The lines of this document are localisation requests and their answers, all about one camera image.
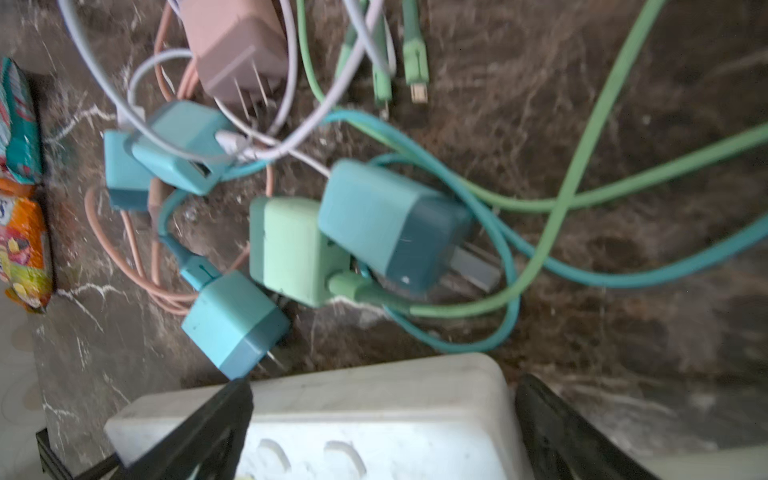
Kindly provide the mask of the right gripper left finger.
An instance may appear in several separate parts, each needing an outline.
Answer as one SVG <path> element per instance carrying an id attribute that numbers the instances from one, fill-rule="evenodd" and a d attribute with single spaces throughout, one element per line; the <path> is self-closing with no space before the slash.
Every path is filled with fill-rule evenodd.
<path id="1" fill-rule="evenodd" d="M 114 479 L 233 479 L 253 413 L 245 379 L 232 381 Z"/>

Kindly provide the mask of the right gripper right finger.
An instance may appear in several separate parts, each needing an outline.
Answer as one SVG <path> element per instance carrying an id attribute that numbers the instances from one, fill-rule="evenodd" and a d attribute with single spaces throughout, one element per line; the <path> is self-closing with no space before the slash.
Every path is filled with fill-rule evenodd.
<path id="1" fill-rule="evenodd" d="M 515 413 L 536 479 L 654 479 L 543 381 L 523 375 Z"/>

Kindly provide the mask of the white multicolour power strip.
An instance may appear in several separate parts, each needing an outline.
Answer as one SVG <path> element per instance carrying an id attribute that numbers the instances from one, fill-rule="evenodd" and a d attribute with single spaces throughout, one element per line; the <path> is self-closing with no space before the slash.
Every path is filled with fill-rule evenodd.
<path id="1" fill-rule="evenodd" d="M 254 382 L 240 479 L 529 479 L 497 363 L 436 356 Z"/>

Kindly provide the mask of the light green charger plug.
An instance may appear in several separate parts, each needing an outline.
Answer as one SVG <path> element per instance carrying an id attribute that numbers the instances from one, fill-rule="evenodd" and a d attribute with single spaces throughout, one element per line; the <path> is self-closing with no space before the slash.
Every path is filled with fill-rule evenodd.
<path id="1" fill-rule="evenodd" d="M 250 276 L 309 307 L 328 303 L 328 279 L 351 267 L 351 255 L 319 229 L 319 210 L 301 197 L 257 197 L 249 207 Z"/>

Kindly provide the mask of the teal charger with teal cable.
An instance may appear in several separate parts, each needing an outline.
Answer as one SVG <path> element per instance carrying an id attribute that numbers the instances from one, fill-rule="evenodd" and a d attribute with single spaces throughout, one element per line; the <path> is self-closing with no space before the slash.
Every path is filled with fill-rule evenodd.
<path id="1" fill-rule="evenodd" d="M 320 231 L 398 287 L 425 294 L 449 270 L 485 292 L 499 268 L 462 248 L 469 209 L 383 167 L 340 160 L 330 171 L 318 214 Z"/>

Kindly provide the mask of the teal charger plug far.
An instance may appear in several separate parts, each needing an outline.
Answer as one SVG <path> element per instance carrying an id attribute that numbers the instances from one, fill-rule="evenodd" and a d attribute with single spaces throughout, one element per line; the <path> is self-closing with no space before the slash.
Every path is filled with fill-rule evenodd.
<path id="1" fill-rule="evenodd" d="M 153 174 L 126 149 L 128 134 L 104 132 L 105 178 L 110 204 L 122 211 L 148 210 Z"/>

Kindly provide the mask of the teal charger plug small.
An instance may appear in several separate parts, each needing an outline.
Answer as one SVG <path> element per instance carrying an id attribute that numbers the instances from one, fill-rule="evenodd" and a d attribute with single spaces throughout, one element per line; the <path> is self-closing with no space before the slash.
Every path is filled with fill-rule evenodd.
<path id="1" fill-rule="evenodd" d="M 148 126 L 166 143 L 193 154 L 194 158 L 173 153 L 139 131 L 128 137 L 126 148 L 154 176 L 178 189 L 204 196 L 234 163 L 218 143 L 216 134 L 236 129 L 217 109 L 177 100 L 153 113 Z"/>

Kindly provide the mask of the pink charger plug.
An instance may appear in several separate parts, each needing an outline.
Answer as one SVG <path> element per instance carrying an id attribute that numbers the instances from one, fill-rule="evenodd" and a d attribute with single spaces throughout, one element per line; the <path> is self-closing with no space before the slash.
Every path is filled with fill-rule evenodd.
<path id="1" fill-rule="evenodd" d="M 179 11 L 209 96 L 242 108 L 287 80 L 287 40 L 273 2 L 184 0 Z"/>

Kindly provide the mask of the orange Fox's candy bag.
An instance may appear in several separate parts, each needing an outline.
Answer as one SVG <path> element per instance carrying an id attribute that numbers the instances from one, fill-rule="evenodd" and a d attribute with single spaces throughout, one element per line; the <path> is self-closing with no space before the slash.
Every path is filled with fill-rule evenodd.
<path id="1" fill-rule="evenodd" d="M 34 187 L 1 180 L 1 282 L 6 296 L 44 312 L 54 291 L 49 235 Z"/>

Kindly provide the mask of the teal candy bag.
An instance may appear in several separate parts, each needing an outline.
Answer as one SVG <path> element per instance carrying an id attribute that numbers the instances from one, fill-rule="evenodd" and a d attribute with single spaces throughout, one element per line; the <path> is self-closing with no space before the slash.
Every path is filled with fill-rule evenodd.
<path id="1" fill-rule="evenodd" d="M 18 65 L 1 59 L 1 172 L 20 185 L 42 181 L 41 142 L 28 81 Z"/>

